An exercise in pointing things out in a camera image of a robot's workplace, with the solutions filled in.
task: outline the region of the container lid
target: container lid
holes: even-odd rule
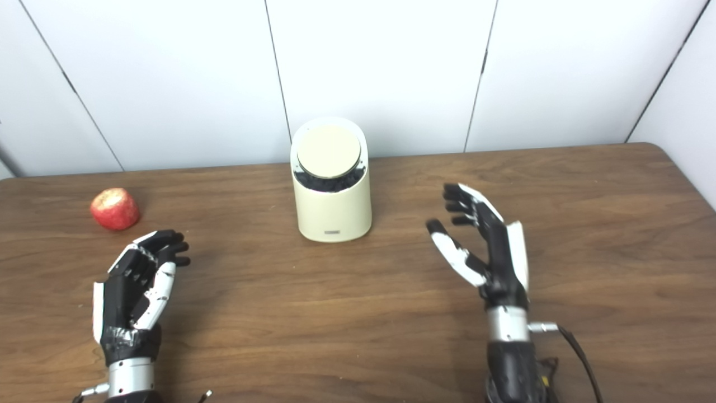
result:
[[[298,144],[304,170],[319,178],[335,178],[353,169],[360,157],[360,142],[353,132],[338,125],[310,129]]]

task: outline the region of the silver metal cylinder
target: silver metal cylinder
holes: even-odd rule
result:
[[[559,331],[559,326],[554,322],[532,322],[527,325],[530,333],[547,333],[549,331]]]
[[[154,363],[151,359],[125,359],[110,364],[109,397],[151,389],[154,389]]]
[[[527,312],[516,306],[488,309],[490,341],[530,341]]]

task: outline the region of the white finger cover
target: white finger cover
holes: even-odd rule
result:
[[[480,287],[485,284],[487,281],[485,276],[470,269],[465,264],[470,254],[467,249],[456,247],[450,235],[443,234],[442,232],[433,232],[430,234],[430,237],[445,260],[450,263],[453,270],[458,272],[468,283],[474,287]]]
[[[135,329],[149,330],[157,323],[172,293],[176,268],[174,262],[166,262],[159,267],[154,276],[154,286],[144,293],[149,300],[149,306],[135,322]]]
[[[471,187],[469,187],[469,186],[467,186],[467,185],[458,184],[458,186],[459,186],[460,189],[462,189],[465,193],[469,194],[469,195],[473,198],[473,201],[474,201],[475,203],[485,203],[485,205],[486,205],[487,207],[489,207],[490,210],[492,210],[492,212],[494,213],[494,215],[497,216],[497,218],[499,218],[500,221],[502,221],[502,222],[505,221],[505,220],[502,218],[502,216],[500,215],[500,213],[497,212],[497,209],[492,205],[492,203],[490,203],[490,201],[488,200],[488,198],[485,197],[482,193],[480,193],[479,191],[474,190],[473,188],[471,188]]]

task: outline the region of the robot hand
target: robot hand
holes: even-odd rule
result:
[[[527,323],[528,273],[522,224],[505,225],[495,207],[479,192],[462,184],[446,184],[443,197],[455,225],[478,228],[488,246],[483,262],[463,248],[436,219],[427,222],[432,241],[453,269],[480,289],[490,327],[487,401],[538,403],[545,387],[538,375],[534,344]]]
[[[154,389],[154,360],[159,354],[161,327],[157,320],[169,300],[177,256],[189,245],[172,229],[137,238],[110,266],[104,283],[95,283],[92,330],[110,369],[107,384],[80,396],[107,392],[108,402],[161,402]]]
[[[435,246],[450,266],[474,287],[488,307],[519,306],[528,308],[528,266],[522,224],[505,225],[502,216],[479,191],[463,184],[446,184],[445,208],[461,213],[453,217],[455,225],[472,225],[488,244],[489,263],[473,255],[453,239],[436,219],[427,222]]]

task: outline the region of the black tape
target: black tape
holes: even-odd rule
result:
[[[100,339],[106,366],[139,357],[148,357],[154,361],[159,355],[161,343],[162,327],[159,324],[148,331],[107,326]]]

